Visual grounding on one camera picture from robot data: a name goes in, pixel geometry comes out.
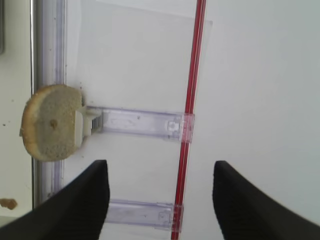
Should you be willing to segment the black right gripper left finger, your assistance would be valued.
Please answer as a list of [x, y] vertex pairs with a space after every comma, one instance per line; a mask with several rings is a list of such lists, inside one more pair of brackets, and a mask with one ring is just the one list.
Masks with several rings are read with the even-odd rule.
[[97, 240], [110, 203], [108, 165], [95, 160], [66, 187], [1, 227], [2, 240]]

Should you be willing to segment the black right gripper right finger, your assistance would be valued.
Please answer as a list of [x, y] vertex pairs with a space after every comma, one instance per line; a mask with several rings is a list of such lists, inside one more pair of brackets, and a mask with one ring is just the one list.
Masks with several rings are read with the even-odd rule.
[[227, 161], [213, 169], [212, 201], [225, 240], [318, 240], [320, 227], [282, 206]]

